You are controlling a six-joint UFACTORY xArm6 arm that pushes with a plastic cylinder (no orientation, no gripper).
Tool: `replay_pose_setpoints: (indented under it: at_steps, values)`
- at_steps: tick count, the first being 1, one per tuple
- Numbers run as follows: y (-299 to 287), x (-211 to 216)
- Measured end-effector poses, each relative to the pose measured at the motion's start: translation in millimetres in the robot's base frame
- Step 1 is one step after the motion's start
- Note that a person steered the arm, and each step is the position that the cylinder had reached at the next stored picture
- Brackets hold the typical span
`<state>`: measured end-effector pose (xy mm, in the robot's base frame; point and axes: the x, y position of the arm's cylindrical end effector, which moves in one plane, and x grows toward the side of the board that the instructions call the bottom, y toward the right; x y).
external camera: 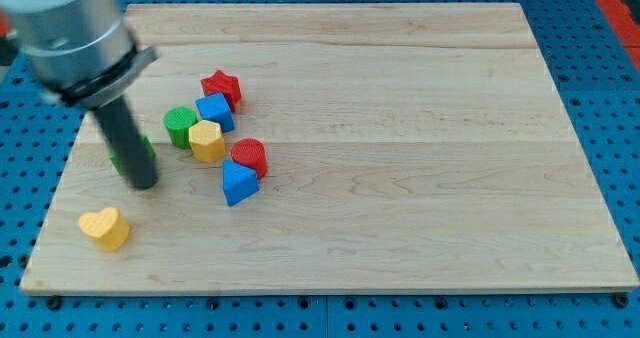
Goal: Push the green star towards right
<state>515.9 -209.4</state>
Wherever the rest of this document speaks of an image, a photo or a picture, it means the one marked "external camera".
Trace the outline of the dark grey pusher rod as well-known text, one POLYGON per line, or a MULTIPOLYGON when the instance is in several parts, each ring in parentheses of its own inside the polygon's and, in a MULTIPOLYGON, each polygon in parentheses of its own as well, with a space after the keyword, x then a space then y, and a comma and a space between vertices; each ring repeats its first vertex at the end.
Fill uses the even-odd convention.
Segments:
POLYGON ((154 158, 144 144, 123 96, 93 110, 109 148, 115 154, 124 178, 137 190, 153 187, 159 180, 154 158))

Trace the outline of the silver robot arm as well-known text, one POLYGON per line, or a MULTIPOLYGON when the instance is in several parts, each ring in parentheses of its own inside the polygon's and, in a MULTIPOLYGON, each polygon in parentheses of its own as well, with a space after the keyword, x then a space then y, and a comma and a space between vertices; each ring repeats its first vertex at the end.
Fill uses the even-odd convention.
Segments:
POLYGON ((119 1, 1 0, 1 10, 46 94, 93 114, 132 188, 154 186, 158 171, 125 91, 158 53, 139 47, 119 1))

